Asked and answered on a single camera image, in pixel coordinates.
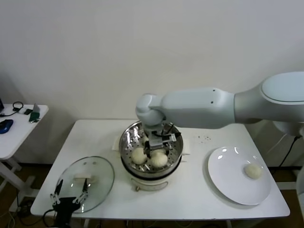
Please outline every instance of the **blue computer mouse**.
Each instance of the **blue computer mouse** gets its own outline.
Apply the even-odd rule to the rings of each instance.
[[[0,122],[0,134],[4,134],[10,130],[10,127],[13,125],[13,120],[4,120]]]

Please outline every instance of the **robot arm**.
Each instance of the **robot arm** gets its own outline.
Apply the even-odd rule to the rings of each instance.
[[[272,76],[251,90],[232,94],[216,88],[171,92],[161,97],[144,94],[136,114],[144,129],[160,133],[162,122],[178,127],[217,129],[231,123],[262,119],[304,122],[304,72]]]

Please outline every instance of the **cable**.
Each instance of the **cable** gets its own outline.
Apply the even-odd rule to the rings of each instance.
[[[280,168],[280,167],[283,165],[283,163],[285,162],[285,160],[286,160],[286,158],[288,157],[289,153],[291,152],[291,149],[293,148],[294,143],[295,143],[299,138],[301,138],[301,137],[302,137],[302,136],[296,136],[296,137],[294,137],[294,141],[292,142],[292,144],[291,144],[291,146],[290,146],[290,148],[289,148],[288,153],[285,155],[284,159],[282,160],[282,162],[281,162],[281,164],[278,166],[278,168]]]
[[[54,209],[50,209],[50,210],[47,210],[46,212],[44,212],[43,216],[42,216],[42,221],[43,221],[43,224],[46,226],[46,227],[52,227],[50,225],[47,224],[46,222],[46,215],[51,212],[51,211],[54,211]]]
[[[192,223],[193,223],[193,221],[191,221],[188,225],[185,225],[185,226],[183,226],[183,225],[181,225],[181,224],[179,224],[177,221],[174,221],[179,227],[181,227],[181,228],[188,228],[188,227],[190,227],[191,225],[192,225]]]
[[[285,136],[287,136],[287,134],[284,134],[280,140],[266,152],[266,154],[269,154],[285,138]]]
[[[150,228],[150,227],[154,226],[154,225],[156,224],[156,222],[157,222],[157,221],[155,221],[155,222],[153,222],[151,225],[145,227],[144,221],[142,221],[142,228]]]
[[[8,214],[9,214],[9,216],[11,217],[11,219],[9,220],[9,223],[7,224],[7,227],[8,227],[8,228],[14,228],[15,225],[16,225],[15,218],[14,218],[14,216],[13,216],[10,212],[8,212]],[[11,222],[11,221],[13,221],[13,227],[10,227],[10,222]]]
[[[17,216],[19,218],[19,221],[20,223],[25,226],[25,227],[31,227],[37,223],[39,223],[42,218],[39,218],[37,221],[35,221],[34,223],[30,223],[30,224],[27,224],[25,223],[22,218],[25,218],[29,215],[31,215],[30,213],[30,208],[31,206],[33,205],[34,201],[33,200],[27,200],[25,202],[22,202],[21,204],[19,204],[19,197],[18,197],[18,190],[16,189],[16,195],[17,195],[17,206],[18,206],[18,209],[20,209],[18,212],[17,212]]]
[[[8,117],[8,116],[14,115],[14,114],[16,114],[17,112],[19,112],[20,109],[23,108],[23,106],[24,106],[24,104],[23,104],[21,101],[16,101],[16,102],[13,103],[13,110],[15,110],[15,112],[13,112],[13,113],[11,113],[11,114],[9,114],[9,115],[0,114],[0,117]]]
[[[171,125],[171,127],[169,128],[169,130],[167,131],[166,134],[169,134],[173,127],[174,127],[174,124]]]

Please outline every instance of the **small white table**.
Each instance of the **small white table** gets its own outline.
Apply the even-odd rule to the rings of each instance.
[[[135,120],[77,121],[31,207],[32,214],[41,216],[52,208],[50,194],[54,192],[59,176],[70,164],[83,157],[97,155],[106,158],[114,167],[113,188],[98,207],[86,213],[73,214],[74,217],[227,220],[289,215],[290,210],[273,178],[270,195],[257,206],[244,206],[227,200],[208,179],[208,155],[220,146],[247,148],[252,155],[263,161],[246,128],[240,124],[232,124],[218,130],[179,128],[183,139],[189,142],[184,153],[190,152],[191,155],[186,156],[187,162],[181,163],[172,174],[174,183],[160,191],[136,192],[121,163],[119,152],[112,150],[115,138],[134,122]]]
[[[42,119],[48,112],[48,107],[46,105],[38,106],[40,108],[40,119]],[[33,105],[25,104],[24,108],[32,109]],[[12,104],[4,104],[4,110],[2,110],[1,113],[6,115],[11,114],[13,113],[12,109]],[[14,123],[7,133],[0,134],[0,160],[6,160],[6,162],[12,166],[12,170],[9,170],[2,162],[0,162],[0,175],[5,179],[5,181],[0,185],[0,191],[4,188],[7,182],[11,183],[14,187],[19,189],[18,196],[21,202],[25,196],[36,196],[38,190],[30,188],[35,179],[34,176],[30,176],[26,182],[23,182],[14,174],[14,171],[20,170],[21,167],[12,158],[12,156],[40,121],[38,123],[30,123],[29,115],[19,113],[8,117],[1,117],[0,122],[6,119],[11,119]],[[16,209],[17,201],[15,200],[9,210],[16,211]]]

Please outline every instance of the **power cord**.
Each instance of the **power cord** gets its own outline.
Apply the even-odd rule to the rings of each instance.
[[[25,223],[22,218],[25,218],[29,215],[31,215],[30,213],[30,208],[31,206],[33,205],[34,201],[33,200],[26,200],[24,202],[22,202],[21,204],[19,204],[19,197],[18,197],[18,190],[16,189],[16,194],[17,194],[17,206],[18,206],[18,209],[19,211],[17,212],[17,217],[19,218],[19,221],[20,223],[25,226],[25,227],[31,227],[37,223],[39,223],[40,221],[43,221],[44,225],[46,227],[52,227],[52,226],[49,226],[46,222],[45,222],[45,216],[51,212],[51,211],[54,211],[54,209],[50,209],[50,210],[47,210],[43,216],[41,218],[39,218],[36,222],[34,223],[30,223],[30,224],[27,224]]]
[[[17,112],[20,111],[21,108],[23,108],[24,104],[21,101],[16,101],[13,103],[13,113],[9,114],[9,115],[5,115],[5,114],[0,114],[0,117],[7,117],[7,116],[11,116],[16,114]]]
[[[285,155],[284,159],[282,160],[282,162],[281,162],[281,164],[278,166],[278,168],[280,168],[280,167],[283,165],[283,163],[285,162],[286,158],[287,158],[288,155],[290,154],[291,149],[292,149],[293,146],[294,146],[294,143],[295,143],[298,139],[300,139],[301,137],[302,137],[302,136],[296,136],[296,137],[294,137],[294,141],[291,143],[288,153]]]

